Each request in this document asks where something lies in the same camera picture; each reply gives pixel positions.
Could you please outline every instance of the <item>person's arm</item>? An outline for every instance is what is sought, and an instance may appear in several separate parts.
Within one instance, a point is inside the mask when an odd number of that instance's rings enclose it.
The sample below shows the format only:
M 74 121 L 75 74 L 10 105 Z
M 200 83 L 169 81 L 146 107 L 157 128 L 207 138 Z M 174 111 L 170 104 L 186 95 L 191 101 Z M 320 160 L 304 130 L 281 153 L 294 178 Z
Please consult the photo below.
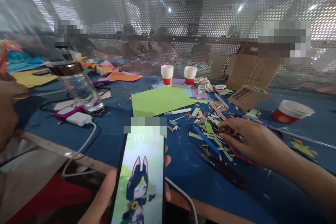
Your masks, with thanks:
M 25 86 L 16 82 L 0 80 L 0 152 L 6 149 L 19 122 L 14 110 L 13 99 L 27 94 L 28 88 Z
M 243 118 L 222 122 L 219 135 L 247 157 L 291 180 L 322 207 L 330 220 L 336 219 L 336 177 L 301 157 L 266 127 Z M 243 142 L 233 138 L 236 133 Z

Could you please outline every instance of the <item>paper cup stack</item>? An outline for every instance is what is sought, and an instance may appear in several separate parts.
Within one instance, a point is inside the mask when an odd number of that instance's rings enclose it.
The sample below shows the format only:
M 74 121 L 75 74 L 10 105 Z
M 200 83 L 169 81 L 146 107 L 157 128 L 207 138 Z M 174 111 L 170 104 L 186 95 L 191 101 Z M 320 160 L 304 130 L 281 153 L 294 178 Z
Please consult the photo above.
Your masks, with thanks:
M 194 66 L 186 66 L 184 68 L 184 84 L 186 86 L 191 86 L 194 83 L 196 72 L 197 68 Z
M 162 82 L 165 86 L 171 86 L 173 81 L 174 67 L 171 65 L 161 66 Z

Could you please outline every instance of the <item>power adapter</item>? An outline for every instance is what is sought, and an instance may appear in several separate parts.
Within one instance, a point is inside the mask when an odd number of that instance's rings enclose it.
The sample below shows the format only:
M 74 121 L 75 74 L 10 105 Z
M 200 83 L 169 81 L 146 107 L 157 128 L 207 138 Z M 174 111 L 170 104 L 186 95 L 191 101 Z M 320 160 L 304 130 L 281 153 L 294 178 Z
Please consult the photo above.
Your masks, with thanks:
M 81 112 L 76 112 L 75 114 L 69 116 L 66 121 L 82 127 L 84 124 L 89 124 L 92 122 L 92 117 L 88 114 Z

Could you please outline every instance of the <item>black cable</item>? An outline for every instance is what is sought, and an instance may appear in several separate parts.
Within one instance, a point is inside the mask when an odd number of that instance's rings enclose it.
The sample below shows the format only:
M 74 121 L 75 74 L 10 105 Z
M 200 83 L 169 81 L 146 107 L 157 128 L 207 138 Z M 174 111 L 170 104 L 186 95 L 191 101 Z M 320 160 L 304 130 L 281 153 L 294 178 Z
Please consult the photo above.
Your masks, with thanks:
M 106 92 L 108 91 L 111 91 L 111 89 L 109 87 L 96 87 L 97 89 L 107 89 L 104 93 L 102 93 L 100 96 L 102 96 L 103 94 L 105 94 Z M 62 99 L 62 100 L 56 100 L 56 101 L 49 101 L 47 103 L 44 103 L 40 106 L 40 110 L 42 111 L 47 111 L 47 112 L 51 112 L 51 113 L 54 113 L 56 112 L 56 110 L 52 110 L 52 109 L 49 109 L 49 108 L 44 108 L 44 106 L 48 105 L 48 104 L 52 104 L 52 103 L 58 103 L 58 102 L 65 102 L 65 101 L 68 101 L 68 100 L 72 100 L 73 98 L 70 97 L 70 93 L 68 92 L 66 94 L 67 96 L 67 99 Z

